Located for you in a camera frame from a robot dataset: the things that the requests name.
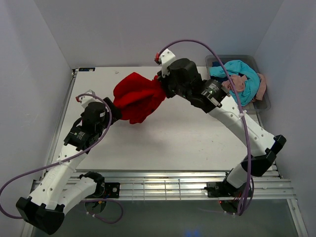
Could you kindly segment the red t shirt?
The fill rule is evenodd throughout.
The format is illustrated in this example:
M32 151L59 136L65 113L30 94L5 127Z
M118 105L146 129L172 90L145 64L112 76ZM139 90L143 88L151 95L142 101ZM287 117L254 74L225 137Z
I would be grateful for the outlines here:
M166 94L155 76L149 80L133 72L121 80L113 90L114 105L122 120L130 124L142 123L165 100Z

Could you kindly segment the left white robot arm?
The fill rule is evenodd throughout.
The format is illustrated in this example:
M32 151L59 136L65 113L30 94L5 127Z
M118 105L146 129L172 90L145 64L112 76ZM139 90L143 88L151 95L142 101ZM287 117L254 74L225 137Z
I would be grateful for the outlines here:
M16 203L22 219L48 235L61 227L66 214L82 200L108 197L105 178L97 172L89 171L75 185L68 189L65 186L110 126L121 119L121 112L108 97L98 102L84 94L77 101L84 111L64 139L56 163L28 197L21 197Z

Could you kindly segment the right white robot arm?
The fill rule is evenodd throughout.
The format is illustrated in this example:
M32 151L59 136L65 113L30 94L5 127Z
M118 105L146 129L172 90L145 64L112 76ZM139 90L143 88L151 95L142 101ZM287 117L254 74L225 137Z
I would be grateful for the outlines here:
M214 79L204 80L196 64L187 59L159 59L158 80L167 98L178 95L191 105L220 121L245 146L250 154L233 168L222 182L209 188L211 197L235 196L249 176L261 177L273 164L286 143L282 135L274 136L249 115L241 114L234 98Z

